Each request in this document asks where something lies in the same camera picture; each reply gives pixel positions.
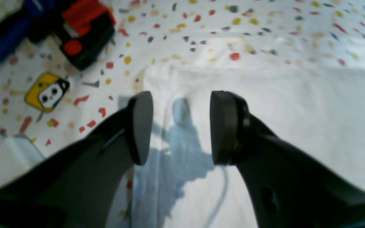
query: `yellow sticker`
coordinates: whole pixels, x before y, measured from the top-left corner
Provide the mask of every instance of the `yellow sticker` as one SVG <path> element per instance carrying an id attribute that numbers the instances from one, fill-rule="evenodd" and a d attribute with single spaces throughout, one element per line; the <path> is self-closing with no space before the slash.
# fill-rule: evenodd
<path id="1" fill-rule="evenodd" d="M 44 73 L 25 95 L 25 102 L 49 113 L 55 110 L 69 88 L 69 82 L 51 73 Z"/>

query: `black and red toy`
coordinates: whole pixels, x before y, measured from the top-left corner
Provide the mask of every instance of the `black and red toy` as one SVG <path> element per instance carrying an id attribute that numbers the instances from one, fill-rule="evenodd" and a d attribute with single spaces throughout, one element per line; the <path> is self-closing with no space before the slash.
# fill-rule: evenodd
<path id="1" fill-rule="evenodd" d="M 0 62 L 26 37 L 38 43 L 54 33 L 69 62 L 84 70 L 113 37 L 114 25 L 112 12 L 98 0 L 25 0 L 0 23 Z"/>

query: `white fabric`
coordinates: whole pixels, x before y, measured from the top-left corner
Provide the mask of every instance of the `white fabric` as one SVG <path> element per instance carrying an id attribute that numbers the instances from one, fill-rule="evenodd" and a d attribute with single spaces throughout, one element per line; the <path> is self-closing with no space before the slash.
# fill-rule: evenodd
<path id="1" fill-rule="evenodd" d="M 144 89 L 153 94 L 156 127 L 148 163 L 136 168 L 134 227 L 257 226 L 237 169 L 210 164 L 215 90 L 242 96 L 279 137 L 365 190 L 363 66 L 147 69 Z"/>

